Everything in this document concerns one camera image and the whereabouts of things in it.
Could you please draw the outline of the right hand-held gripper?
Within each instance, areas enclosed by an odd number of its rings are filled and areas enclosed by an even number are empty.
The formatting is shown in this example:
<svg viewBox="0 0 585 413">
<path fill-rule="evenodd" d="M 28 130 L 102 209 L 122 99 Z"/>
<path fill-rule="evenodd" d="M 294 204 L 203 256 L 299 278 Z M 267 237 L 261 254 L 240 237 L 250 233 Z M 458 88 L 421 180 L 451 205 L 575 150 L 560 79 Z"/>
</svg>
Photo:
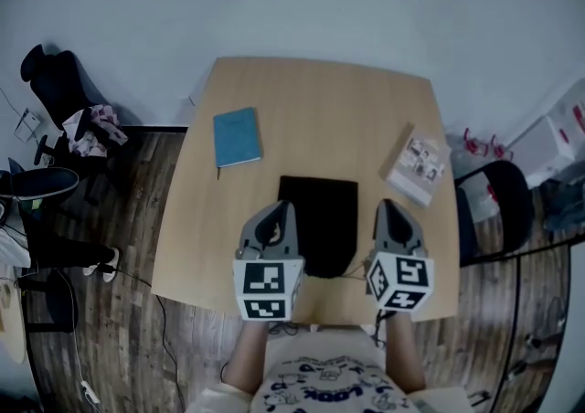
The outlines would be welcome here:
<svg viewBox="0 0 585 413">
<path fill-rule="evenodd" d="M 378 204 L 366 281 L 382 312 L 416 312 L 434 290 L 434 261 L 419 223 L 390 199 Z"/>
</svg>

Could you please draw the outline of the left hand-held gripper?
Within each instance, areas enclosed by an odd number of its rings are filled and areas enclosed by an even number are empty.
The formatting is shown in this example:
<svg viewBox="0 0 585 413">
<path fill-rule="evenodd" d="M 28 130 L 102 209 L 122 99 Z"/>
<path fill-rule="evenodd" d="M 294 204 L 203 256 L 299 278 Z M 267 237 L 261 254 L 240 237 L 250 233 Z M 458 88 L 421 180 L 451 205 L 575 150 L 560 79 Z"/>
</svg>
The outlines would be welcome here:
<svg viewBox="0 0 585 413">
<path fill-rule="evenodd" d="M 303 280 L 296 214 L 289 201 L 263 208 L 243 226 L 233 261 L 241 318 L 289 322 Z"/>
</svg>

